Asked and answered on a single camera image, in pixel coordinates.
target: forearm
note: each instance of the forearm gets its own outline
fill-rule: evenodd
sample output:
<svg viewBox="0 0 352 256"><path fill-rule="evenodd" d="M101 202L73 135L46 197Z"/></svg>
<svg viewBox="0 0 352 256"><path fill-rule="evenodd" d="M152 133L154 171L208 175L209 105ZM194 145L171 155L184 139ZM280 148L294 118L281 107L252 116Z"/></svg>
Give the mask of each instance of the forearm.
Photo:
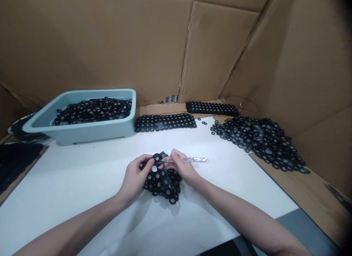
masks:
<svg viewBox="0 0 352 256"><path fill-rule="evenodd" d="M126 208L117 194L34 239L15 256L76 255L104 226Z"/></svg>
<svg viewBox="0 0 352 256"><path fill-rule="evenodd" d="M280 223L247 201L199 178L194 188L202 194L230 224L268 255L292 251L310 255L307 249Z"/></svg>

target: hand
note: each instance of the hand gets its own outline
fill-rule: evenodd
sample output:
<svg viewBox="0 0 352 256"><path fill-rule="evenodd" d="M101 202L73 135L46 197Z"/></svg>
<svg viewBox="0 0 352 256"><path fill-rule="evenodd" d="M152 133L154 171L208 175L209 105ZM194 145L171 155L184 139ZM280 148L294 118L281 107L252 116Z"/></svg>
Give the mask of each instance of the hand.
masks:
<svg viewBox="0 0 352 256"><path fill-rule="evenodd" d="M171 158L174 162L166 162L166 169L175 169L184 179L184 181L191 187L195 187L195 184L201 179L201 176L195 171L193 165L190 162L181 161L180 157L187 157L182 152L173 149L171 152Z"/></svg>
<svg viewBox="0 0 352 256"><path fill-rule="evenodd" d="M153 155L143 154L142 156L135 158L127 166L124 181L122 182L120 190L116 194L125 202L126 205L129 205L137 196L137 194L142 190L148 173L154 164L154 159L152 157ZM151 159L147 162L146 166L141 171L139 169L140 163L148 158Z"/></svg>

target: person's right hand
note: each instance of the person's right hand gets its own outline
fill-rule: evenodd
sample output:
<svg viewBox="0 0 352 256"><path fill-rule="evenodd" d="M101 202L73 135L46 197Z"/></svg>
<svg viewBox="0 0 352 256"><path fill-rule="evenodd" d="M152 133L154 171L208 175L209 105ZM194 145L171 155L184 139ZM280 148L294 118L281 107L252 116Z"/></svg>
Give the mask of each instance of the person's right hand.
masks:
<svg viewBox="0 0 352 256"><path fill-rule="evenodd" d="M175 169L182 177L182 179L191 187L195 187L195 184L201 176L196 172L193 165L189 162L181 161L180 157L187 157L182 152L173 149L171 152L171 158L174 162L166 162L166 169Z"/></svg>

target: black material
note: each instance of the black material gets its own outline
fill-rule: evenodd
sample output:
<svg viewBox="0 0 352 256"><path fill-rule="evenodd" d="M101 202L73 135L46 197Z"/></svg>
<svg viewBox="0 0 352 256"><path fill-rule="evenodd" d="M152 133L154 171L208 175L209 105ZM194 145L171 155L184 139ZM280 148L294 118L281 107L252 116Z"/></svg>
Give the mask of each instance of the black material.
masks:
<svg viewBox="0 0 352 256"><path fill-rule="evenodd" d="M54 119L54 125L70 125L105 120L122 119L131 113L132 99L119 100L116 98L98 98L83 100L77 104L70 104Z"/></svg>
<svg viewBox="0 0 352 256"><path fill-rule="evenodd" d="M42 144L16 142L0 145L0 194L39 157Z"/></svg>
<svg viewBox="0 0 352 256"><path fill-rule="evenodd" d="M136 132L148 132L147 127L154 127L153 131L162 131L174 128L196 128L194 117L190 114L175 115L143 115L135 123Z"/></svg>
<svg viewBox="0 0 352 256"><path fill-rule="evenodd" d="M310 173L304 168L306 163L297 155L291 138L285 136L279 124L269 118L237 116L225 120L223 125L215 122L212 128L221 139L231 141L241 149L246 147L247 153L253 151L266 163L273 164L275 169Z"/></svg>
<svg viewBox="0 0 352 256"><path fill-rule="evenodd" d="M20 119L16 123L12 124L10 127L10 131L13 133L13 135L16 137L16 139L20 141L32 141L36 139L47 139L49 138L47 135L43 133L27 133L24 132L22 127L23 125L32 118L34 114L28 115L23 119Z"/></svg>
<svg viewBox="0 0 352 256"><path fill-rule="evenodd" d="M231 239L210 250L202 252L200 256L241 256L236 244Z"/></svg>
<svg viewBox="0 0 352 256"><path fill-rule="evenodd" d="M154 196L162 196L169 200L169 203L174 205L179 200L178 194L181 192L180 181L181 176L174 169L167 170L164 163L161 161L168 155L165 152L156 153L153 155L154 165L149 171L143 188L148 190ZM146 159L139 165L139 169L143 170L149 159Z"/></svg>
<svg viewBox="0 0 352 256"><path fill-rule="evenodd" d="M227 115L232 117L239 115L238 109L231 104L190 101L186 103L186 108L189 113Z"/></svg>
<svg viewBox="0 0 352 256"><path fill-rule="evenodd" d="M346 210L352 215L352 204L344 198L334 187L330 184L325 184L326 188L336 197L338 201L346 208Z"/></svg>

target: cardboard box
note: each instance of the cardboard box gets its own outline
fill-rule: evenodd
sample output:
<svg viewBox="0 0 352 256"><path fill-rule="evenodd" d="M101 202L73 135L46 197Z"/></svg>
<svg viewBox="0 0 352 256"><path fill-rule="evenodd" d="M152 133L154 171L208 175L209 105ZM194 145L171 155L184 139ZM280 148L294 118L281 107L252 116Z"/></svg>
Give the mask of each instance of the cardboard box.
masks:
<svg viewBox="0 0 352 256"><path fill-rule="evenodd" d="M75 89L133 88L139 114L224 98L278 122L309 167L352 197L343 9L339 0L1 0L1 80L27 108ZM179 104L159 104L171 95ZM4 134L24 107L0 100Z"/></svg>

